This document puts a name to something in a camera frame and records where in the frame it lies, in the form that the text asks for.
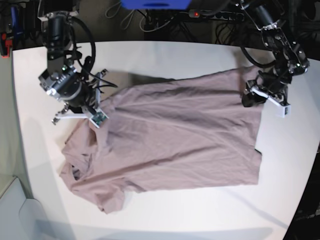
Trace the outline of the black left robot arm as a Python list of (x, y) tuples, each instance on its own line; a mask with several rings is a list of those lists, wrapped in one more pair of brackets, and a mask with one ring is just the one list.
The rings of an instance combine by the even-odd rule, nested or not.
[(241, 51), (258, 71), (254, 80), (246, 82), (242, 105), (246, 108), (273, 101), (281, 107), (288, 106), (288, 85), (294, 76), (307, 72), (310, 62), (301, 45), (296, 41), (289, 24), (284, 19), (285, 11), (277, 0), (239, 0), (240, 9), (261, 33), (264, 46), (274, 60), (259, 63), (247, 52)]

